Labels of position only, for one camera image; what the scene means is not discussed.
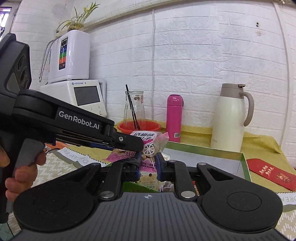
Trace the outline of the person's left hand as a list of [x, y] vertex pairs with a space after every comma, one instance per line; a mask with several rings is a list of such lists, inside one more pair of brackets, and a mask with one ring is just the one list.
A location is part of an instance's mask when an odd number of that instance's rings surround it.
[[6, 198], [14, 202], [22, 192], [31, 188], [38, 175], [37, 166], [43, 166], [45, 163], [46, 153], [42, 151], [33, 164], [16, 169], [15, 176], [5, 180]]

